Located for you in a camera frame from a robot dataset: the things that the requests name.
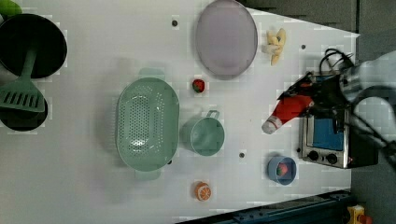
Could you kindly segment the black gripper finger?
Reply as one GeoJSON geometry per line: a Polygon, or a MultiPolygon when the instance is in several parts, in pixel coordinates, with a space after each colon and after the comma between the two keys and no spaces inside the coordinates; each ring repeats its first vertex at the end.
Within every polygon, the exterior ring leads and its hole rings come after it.
{"type": "Polygon", "coordinates": [[[294,97],[297,95],[311,96],[312,95],[312,73],[306,73],[303,77],[299,78],[294,84],[292,84],[287,90],[283,91],[278,100],[282,100],[288,97],[294,97]]]}

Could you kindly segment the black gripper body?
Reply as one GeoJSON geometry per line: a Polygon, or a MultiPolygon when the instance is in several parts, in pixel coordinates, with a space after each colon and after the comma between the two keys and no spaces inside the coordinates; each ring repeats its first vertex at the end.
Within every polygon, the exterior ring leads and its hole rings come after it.
{"type": "Polygon", "coordinates": [[[340,77],[312,74],[308,77],[312,82],[309,93],[313,105],[308,108],[307,115],[318,119],[342,119],[348,101],[341,93],[340,77]]]}

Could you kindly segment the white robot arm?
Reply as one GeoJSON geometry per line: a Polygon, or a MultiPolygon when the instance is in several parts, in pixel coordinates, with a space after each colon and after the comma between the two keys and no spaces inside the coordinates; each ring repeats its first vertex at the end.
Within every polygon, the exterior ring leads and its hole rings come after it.
{"type": "Polygon", "coordinates": [[[321,59],[327,71],[308,72],[278,97],[274,113],[262,125],[273,133],[286,122],[301,118],[300,158],[341,169],[378,164],[384,155],[395,165],[395,142],[388,140],[358,113],[358,105],[378,99],[395,108],[395,53],[354,64],[338,49],[321,59]],[[329,63],[335,54],[340,59],[329,63]]]}

